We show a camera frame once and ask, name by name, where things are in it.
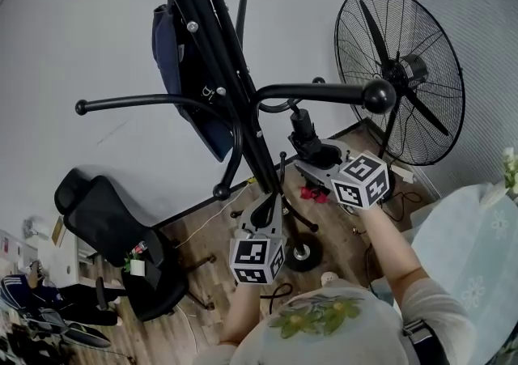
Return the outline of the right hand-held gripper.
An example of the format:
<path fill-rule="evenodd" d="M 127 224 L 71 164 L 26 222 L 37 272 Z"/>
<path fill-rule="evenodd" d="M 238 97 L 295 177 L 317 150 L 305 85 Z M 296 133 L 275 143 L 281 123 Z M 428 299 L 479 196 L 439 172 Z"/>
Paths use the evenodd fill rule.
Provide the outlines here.
<path fill-rule="evenodd" d="M 298 155 L 319 153 L 317 163 L 298 158 L 293 164 L 307 181 L 328 192 L 331 202 L 366 210 L 388 193 L 388 165 L 370 151 L 356 151 L 338 140 L 321 141 L 315 134 L 305 138 L 292 132 L 288 139 Z"/>

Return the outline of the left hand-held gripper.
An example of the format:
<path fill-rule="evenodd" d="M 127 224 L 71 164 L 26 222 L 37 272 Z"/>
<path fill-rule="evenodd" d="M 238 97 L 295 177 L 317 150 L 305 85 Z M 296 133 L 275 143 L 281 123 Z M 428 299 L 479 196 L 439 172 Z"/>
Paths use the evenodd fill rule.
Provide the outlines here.
<path fill-rule="evenodd" d="M 239 229 L 230 242 L 229 265 L 238 283 L 272 284 L 285 261 L 286 237 L 282 233 L 282 197 L 275 197 L 272 222 L 256 227 L 253 212 L 263 203 L 259 197 L 240 216 Z"/>

